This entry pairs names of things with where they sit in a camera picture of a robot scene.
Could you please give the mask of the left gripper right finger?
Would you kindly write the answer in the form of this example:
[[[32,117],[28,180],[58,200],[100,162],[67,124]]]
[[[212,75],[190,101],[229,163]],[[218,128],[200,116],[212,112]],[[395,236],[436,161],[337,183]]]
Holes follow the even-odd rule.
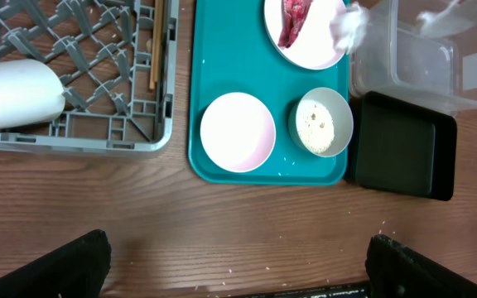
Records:
[[[477,298],[477,284],[384,234],[371,238],[365,269],[371,297]]]

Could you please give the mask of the white paper cup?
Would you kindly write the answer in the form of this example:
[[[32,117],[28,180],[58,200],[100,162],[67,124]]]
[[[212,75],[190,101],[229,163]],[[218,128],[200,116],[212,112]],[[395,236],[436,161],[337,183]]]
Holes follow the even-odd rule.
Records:
[[[0,62],[0,129],[44,123],[61,115],[64,85],[36,60]]]

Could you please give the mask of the white tissue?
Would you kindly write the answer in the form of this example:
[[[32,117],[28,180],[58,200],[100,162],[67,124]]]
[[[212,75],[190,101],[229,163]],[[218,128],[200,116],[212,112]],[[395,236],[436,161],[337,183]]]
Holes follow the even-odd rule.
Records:
[[[337,12],[330,22],[333,46],[337,51],[352,54],[361,46],[369,24],[369,10],[351,3],[343,12]]]

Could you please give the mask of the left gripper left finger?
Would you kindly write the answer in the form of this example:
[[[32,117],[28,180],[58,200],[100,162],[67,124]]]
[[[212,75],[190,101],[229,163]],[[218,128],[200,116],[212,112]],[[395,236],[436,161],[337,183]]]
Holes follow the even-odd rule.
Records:
[[[90,231],[0,277],[0,297],[98,297],[111,252],[106,233]]]

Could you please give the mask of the red snack wrapper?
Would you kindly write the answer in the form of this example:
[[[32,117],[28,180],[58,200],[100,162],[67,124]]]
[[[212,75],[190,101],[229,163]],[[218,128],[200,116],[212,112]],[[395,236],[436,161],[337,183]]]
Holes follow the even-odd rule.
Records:
[[[296,41],[312,3],[313,0],[282,1],[283,28],[277,43],[280,48],[290,48]]]

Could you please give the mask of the rice pile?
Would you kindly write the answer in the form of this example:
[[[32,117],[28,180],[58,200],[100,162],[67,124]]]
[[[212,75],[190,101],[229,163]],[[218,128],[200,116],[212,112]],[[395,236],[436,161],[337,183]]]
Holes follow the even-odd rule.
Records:
[[[296,130],[303,145],[315,154],[327,150],[335,138],[330,112],[323,104],[312,99],[304,99],[299,103]]]

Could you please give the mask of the grey-green bowl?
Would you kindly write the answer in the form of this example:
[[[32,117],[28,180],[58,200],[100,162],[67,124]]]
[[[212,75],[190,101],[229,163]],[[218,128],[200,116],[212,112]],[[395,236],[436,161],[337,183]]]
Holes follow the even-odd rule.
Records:
[[[304,99],[312,99],[323,104],[333,119],[335,138],[330,147],[321,154],[315,154],[309,151],[301,142],[296,130],[296,111],[299,103]],[[288,116],[288,132],[294,143],[304,151],[318,157],[334,157],[342,153],[349,145],[354,130],[354,118],[349,107],[348,101],[337,91],[318,87],[308,91],[297,103],[292,107]]]

